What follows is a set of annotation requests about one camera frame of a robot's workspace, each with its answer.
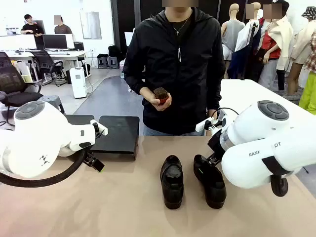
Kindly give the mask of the grey cabinet red sticker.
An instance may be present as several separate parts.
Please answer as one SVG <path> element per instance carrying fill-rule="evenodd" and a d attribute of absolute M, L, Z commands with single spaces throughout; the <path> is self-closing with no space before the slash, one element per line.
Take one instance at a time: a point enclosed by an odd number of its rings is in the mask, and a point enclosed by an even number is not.
<path fill-rule="evenodd" d="M 36 28 L 37 28 L 36 34 L 45 35 L 45 28 L 44 28 L 43 21 L 42 20 L 35 20 L 34 24 L 36 25 Z M 42 36 L 35 37 L 35 40 L 36 40 L 36 44 L 44 45 Z"/>

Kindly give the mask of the mannequin grey tank top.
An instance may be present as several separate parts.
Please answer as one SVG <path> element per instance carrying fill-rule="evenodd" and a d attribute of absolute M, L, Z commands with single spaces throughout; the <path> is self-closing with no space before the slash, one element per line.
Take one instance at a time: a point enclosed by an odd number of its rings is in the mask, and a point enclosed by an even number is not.
<path fill-rule="evenodd" d="M 232 54 L 235 51 L 239 31 L 241 31 L 245 24 L 237 20 L 237 13 L 239 12 L 239 5 L 237 3 L 231 4 L 229 8 L 230 19 L 222 24 L 222 48 L 225 61 L 231 61 Z"/>

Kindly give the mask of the mannequin red top cream jacket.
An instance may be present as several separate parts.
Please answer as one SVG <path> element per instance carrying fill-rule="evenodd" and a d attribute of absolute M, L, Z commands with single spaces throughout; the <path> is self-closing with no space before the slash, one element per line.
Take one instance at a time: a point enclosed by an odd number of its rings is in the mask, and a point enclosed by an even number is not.
<path fill-rule="evenodd" d="M 263 69 L 258 83 L 270 89 L 275 77 L 284 72 L 289 57 L 290 42 L 293 37 L 293 28 L 287 18 L 289 3 L 286 0 L 277 0 L 271 4 L 272 19 L 268 25 L 261 45 L 265 54 L 262 59 Z"/>

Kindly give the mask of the black leather shoe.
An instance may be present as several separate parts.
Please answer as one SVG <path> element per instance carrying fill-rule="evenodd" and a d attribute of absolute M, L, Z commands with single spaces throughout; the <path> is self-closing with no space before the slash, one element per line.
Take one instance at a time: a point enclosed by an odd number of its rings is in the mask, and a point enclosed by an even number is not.
<path fill-rule="evenodd" d="M 221 171 L 202 155 L 194 157 L 194 174 L 204 188 L 205 200 L 209 207 L 223 207 L 227 192 Z"/>
<path fill-rule="evenodd" d="M 160 171 L 160 181 L 165 206 L 168 209 L 179 208 L 184 193 L 184 175 L 177 156 L 170 155 L 165 159 Z"/>

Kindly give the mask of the grey boots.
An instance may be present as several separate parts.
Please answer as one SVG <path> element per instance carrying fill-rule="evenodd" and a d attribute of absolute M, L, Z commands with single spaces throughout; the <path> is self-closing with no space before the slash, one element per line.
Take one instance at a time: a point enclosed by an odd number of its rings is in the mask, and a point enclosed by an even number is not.
<path fill-rule="evenodd" d="M 289 101 L 297 101 L 297 100 L 300 100 L 300 93 L 299 92 L 296 92 L 294 94 L 285 94 L 283 95 L 283 98 L 285 98 L 286 100 L 289 100 Z"/>

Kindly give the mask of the black backpack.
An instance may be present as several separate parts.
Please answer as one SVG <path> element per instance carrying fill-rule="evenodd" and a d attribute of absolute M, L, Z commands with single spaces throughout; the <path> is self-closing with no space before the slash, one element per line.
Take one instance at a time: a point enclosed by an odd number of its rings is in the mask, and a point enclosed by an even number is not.
<path fill-rule="evenodd" d="M 109 57 L 116 57 L 118 63 L 124 59 L 124 54 L 121 52 L 120 48 L 116 45 L 110 45 L 108 47 Z"/>

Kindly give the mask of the mannequin bucket hat beige coat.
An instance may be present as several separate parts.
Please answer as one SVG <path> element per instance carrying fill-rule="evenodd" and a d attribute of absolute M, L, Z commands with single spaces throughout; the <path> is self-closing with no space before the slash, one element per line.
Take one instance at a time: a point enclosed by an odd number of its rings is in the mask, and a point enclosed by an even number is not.
<path fill-rule="evenodd" d="M 302 17 L 308 19 L 307 25 L 296 35 L 296 41 L 290 56 L 292 66 L 288 77 L 288 94 L 294 94 L 299 88 L 299 75 L 305 60 L 311 53 L 310 40 L 316 30 L 316 7 L 308 6 Z"/>

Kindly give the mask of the man in brown shirt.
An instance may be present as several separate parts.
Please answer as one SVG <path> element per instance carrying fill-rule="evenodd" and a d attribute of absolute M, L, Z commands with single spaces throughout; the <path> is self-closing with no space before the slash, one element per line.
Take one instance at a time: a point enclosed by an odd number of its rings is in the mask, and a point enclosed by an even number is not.
<path fill-rule="evenodd" d="M 54 29 L 55 34 L 72 34 L 72 30 L 69 26 L 65 25 L 62 16 L 60 16 L 60 21 Z"/>

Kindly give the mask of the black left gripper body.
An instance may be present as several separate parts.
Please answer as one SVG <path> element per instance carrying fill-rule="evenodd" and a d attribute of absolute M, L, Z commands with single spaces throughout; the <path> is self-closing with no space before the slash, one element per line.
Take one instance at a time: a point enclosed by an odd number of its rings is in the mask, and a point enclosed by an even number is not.
<path fill-rule="evenodd" d="M 95 157 L 89 151 L 85 151 L 83 163 L 86 165 L 93 165 L 95 163 Z"/>

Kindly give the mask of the black tripod pole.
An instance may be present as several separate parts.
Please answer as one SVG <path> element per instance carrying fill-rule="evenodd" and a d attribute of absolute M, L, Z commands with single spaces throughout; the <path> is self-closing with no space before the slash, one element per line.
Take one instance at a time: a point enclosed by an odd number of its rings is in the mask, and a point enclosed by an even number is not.
<path fill-rule="evenodd" d="M 246 72 L 246 68 L 247 68 L 247 64 L 248 64 L 248 60 L 252 51 L 252 45 L 253 45 L 253 37 L 255 34 L 256 29 L 258 28 L 258 25 L 256 24 L 256 22 L 253 23 L 252 28 L 251 28 L 251 35 L 250 35 L 250 41 L 249 41 L 249 45 L 248 45 L 248 50 L 247 50 L 247 54 L 246 54 L 246 58 L 245 58 L 245 64 L 244 64 L 244 68 L 243 68 L 243 72 L 241 75 L 241 80 L 245 80 L 245 72 Z"/>

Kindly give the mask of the neon yellow trousers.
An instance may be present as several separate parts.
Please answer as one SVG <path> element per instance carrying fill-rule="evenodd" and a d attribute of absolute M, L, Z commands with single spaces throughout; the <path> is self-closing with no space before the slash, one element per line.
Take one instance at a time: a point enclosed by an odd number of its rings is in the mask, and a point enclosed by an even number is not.
<path fill-rule="evenodd" d="M 299 107 L 316 115 L 316 74 L 314 72 L 309 73 Z"/>

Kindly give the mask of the grey wall panel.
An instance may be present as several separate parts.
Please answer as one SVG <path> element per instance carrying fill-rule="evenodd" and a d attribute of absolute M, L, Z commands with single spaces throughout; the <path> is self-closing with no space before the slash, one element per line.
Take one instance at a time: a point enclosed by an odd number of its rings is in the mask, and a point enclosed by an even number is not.
<path fill-rule="evenodd" d="M 99 12 L 80 12 L 82 35 L 85 40 L 101 40 Z"/>

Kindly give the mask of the black shoe stand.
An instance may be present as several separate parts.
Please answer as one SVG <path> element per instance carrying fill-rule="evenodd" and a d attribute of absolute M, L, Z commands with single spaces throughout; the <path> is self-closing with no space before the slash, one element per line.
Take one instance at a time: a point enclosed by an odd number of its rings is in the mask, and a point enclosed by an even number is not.
<path fill-rule="evenodd" d="M 96 140 L 91 151 L 108 158 L 136 160 L 139 140 L 139 117 L 101 116 L 99 123 L 107 127 L 108 134 Z"/>
<path fill-rule="evenodd" d="M 87 125 L 91 120 L 94 120 L 92 115 L 65 115 L 68 123 L 72 125 Z"/>

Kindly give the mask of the red shoe brush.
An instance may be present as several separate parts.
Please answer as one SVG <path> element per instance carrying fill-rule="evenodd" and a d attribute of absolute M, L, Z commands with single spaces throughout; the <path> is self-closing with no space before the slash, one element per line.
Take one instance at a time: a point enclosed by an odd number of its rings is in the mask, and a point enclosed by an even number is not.
<path fill-rule="evenodd" d="M 168 92 L 162 87 L 156 88 L 154 90 L 154 95 L 156 99 L 159 99 L 159 105 L 163 105 L 169 98 Z"/>

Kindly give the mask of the person in black jacket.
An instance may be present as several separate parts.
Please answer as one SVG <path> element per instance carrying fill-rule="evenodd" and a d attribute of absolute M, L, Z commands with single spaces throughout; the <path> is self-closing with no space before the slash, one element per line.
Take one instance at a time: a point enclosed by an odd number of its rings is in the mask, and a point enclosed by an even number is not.
<path fill-rule="evenodd" d="M 151 92 L 162 87 L 172 97 L 164 111 L 143 97 L 148 135 L 195 134 L 209 116 L 207 82 L 225 73 L 220 23 L 196 7 L 168 7 L 135 28 L 124 69 L 142 69 Z"/>

